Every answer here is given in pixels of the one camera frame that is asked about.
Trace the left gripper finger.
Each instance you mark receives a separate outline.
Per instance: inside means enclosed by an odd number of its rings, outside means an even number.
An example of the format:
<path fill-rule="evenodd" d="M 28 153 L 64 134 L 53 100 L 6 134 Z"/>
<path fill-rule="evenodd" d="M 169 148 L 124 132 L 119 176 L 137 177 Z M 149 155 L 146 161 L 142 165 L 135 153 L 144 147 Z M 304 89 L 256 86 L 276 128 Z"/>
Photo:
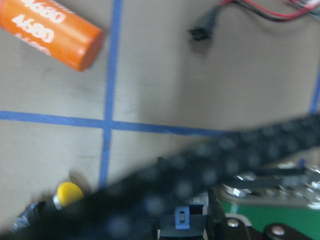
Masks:
<path fill-rule="evenodd" d="M 208 194 L 206 233 L 209 240 L 223 240 L 224 219 L 226 218 L 222 205 L 217 197 L 216 191 L 210 188 Z"/>

